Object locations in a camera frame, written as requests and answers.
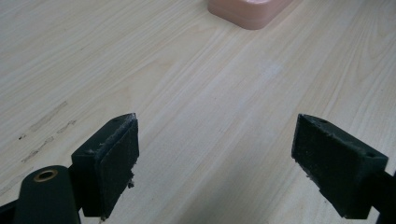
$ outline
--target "wood grain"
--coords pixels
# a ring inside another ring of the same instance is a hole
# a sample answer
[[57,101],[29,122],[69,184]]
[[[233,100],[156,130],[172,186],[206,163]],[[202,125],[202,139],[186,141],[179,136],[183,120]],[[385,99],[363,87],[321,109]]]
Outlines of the wood grain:
[[306,113],[395,171],[396,2],[296,0],[260,31],[206,5],[0,1],[0,204],[135,112],[135,188],[106,223],[374,223],[340,218],[290,149]]

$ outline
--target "black plastic part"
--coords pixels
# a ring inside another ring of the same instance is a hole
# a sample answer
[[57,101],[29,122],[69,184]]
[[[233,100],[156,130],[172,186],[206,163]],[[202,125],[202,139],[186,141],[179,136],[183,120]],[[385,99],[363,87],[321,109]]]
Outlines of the black plastic part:
[[291,156],[318,185],[341,217],[365,219],[372,206],[375,175],[388,157],[330,122],[299,115]]
[[371,178],[373,207],[380,212],[377,224],[396,223],[396,173],[375,175]]
[[66,167],[49,166],[23,179],[13,223],[80,223]]
[[0,207],[0,223],[11,224],[15,217],[17,201],[7,203]]
[[139,157],[135,114],[110,120],[72,154],[74,182],[86,217],[108,218]]

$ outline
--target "table surface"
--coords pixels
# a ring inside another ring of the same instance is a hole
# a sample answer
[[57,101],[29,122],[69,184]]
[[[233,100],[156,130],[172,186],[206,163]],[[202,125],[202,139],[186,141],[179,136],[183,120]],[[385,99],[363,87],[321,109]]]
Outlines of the table surface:
[[0,204],[135,112],[135,187],[106,223],[374,223],[340,218],[290,150],[305,113],[396,170],[396,1],[295,0],[259,31],[206,6],[0,1]]

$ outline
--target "pink object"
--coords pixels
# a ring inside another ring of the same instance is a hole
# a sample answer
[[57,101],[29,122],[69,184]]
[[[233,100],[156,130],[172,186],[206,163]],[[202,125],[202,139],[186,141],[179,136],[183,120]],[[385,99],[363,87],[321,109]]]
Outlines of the pink object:
[[209,0],[207,9],[214,15],[248,30],[259,30],[292,0]]

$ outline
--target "screw hole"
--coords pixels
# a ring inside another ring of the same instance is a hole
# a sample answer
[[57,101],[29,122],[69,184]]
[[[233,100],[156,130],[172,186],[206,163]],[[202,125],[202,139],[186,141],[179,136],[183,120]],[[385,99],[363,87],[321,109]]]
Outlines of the screw hole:
[[36,175],[34,178],[35,182],[45,182],[47,180],[51,180],[58,174],[57,170],[46,170]]

